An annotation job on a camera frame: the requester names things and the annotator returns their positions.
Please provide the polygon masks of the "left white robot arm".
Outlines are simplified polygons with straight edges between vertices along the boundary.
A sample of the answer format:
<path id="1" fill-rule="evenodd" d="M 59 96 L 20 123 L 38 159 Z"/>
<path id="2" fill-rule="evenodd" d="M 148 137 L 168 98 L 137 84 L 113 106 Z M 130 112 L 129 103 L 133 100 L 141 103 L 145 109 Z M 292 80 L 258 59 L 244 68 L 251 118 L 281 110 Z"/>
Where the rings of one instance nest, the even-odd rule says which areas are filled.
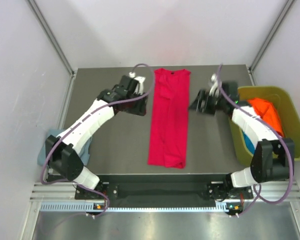
<path id="1" fill-rule="evenodd" d="M 148 95 L 144 76 L 123 75 L 111 89 L 100 92 L 90 108 L 68 129 L 45 141 L 46 164 L 64 179 L 86 188 L 92 198 L 104 191 L 100 178 L 83 163 L 80 153 L 94 133 L 119 112 L 144 116 Z"/>

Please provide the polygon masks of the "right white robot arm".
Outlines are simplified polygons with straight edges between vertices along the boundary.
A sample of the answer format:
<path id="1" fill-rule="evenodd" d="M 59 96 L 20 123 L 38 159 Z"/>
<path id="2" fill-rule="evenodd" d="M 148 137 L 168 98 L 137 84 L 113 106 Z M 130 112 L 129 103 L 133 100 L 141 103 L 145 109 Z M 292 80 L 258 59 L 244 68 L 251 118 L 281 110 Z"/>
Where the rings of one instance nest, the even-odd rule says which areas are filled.
<path id="1" fill-rule="evenodd" d="M 211 80 L 210 89 L 201 89 L 189 110 L 214 115 L 222 111 L 248 137 L 254 147 L 250 166 L 229 173 L 223 192 L 235 198 L 242 188 L 273 181 L 291 181 L 294 176 L 294 142 L 284 138 L 246 100 L 240 100 L 235 81 Z"/>

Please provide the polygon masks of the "magenta t shirt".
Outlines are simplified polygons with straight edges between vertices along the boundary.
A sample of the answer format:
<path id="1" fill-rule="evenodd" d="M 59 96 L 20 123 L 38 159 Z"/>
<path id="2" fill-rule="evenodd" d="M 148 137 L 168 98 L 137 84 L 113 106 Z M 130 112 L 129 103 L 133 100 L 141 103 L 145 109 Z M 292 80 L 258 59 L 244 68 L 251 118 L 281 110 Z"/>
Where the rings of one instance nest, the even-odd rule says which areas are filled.
<path id="1" fill-rule="evenodd" d="M 191 72 L 160 68 L 154 73 L 147 163 L 183 169 L 187 157 Z"/>

